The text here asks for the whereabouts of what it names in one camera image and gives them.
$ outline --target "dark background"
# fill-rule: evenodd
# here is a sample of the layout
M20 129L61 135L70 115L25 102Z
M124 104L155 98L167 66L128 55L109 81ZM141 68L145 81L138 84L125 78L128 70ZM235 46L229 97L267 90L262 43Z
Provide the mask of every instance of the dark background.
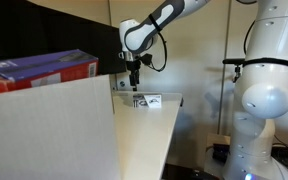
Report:
M118 28L25 0L0 0L0 60L80 49L99 58L99 74L125 72Z

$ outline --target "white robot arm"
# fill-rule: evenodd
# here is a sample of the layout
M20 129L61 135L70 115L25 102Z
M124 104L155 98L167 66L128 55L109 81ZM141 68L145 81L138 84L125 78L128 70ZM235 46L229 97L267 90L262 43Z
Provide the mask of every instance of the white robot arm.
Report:
M139 84L140 54L154 45L157 34L175 19L187 16L203 7L210 0L166 0L142 23L134 19L120 23L119 33L122 43L120 58L125 59L131 71L130 84L136 91Z
M209 0L166 0L142 23L123 21L122 57L136 62L154 44L154 36L171 21L203 7ZM237 0L253 4L254 0ZM273 118L288 111L288 0L258 1L258 14L236 81L230 155L226 180L288 180L288 170L271 157Z

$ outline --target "red box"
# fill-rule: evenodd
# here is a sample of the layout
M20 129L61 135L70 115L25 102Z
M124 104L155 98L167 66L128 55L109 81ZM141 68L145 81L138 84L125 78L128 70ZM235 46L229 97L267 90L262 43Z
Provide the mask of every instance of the red box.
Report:
M98 58L80 50L0 61L0 93L97 75Z

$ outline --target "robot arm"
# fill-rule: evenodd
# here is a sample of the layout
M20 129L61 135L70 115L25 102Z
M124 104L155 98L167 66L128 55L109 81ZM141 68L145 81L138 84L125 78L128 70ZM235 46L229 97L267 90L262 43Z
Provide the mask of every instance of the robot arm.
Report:
M123 51L140 54L154 43L154 36L175 19L187 16L210 0L168 0L162 3L142 23L126 20L120 24Z
M142 23L134 19L120 23L122 51L119 56L126 62L130 84L137 91L139 84L140 54L156 42L156 34L175 19L187 16L203 7L210 0L166 0Z

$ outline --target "white panel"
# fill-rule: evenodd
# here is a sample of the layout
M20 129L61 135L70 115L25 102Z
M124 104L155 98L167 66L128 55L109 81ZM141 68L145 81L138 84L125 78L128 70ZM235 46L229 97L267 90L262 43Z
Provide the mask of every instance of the white panel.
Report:
M111 0L112 24L134 18L144 20L162 1ZM165 27L168 62L155 72L142 65L139 91L182 93L184 108L179 114L168 162L202 167L206 136L216 132L222 60L225 53L229 0L213 0L194 14ZM149 51L156 67L164 62L161 40ZM130 90L128 73L118 75L119 90Z
M0 94L0 180L119 180L108 76Z
M35 4L110 25L108 0L29 0Z

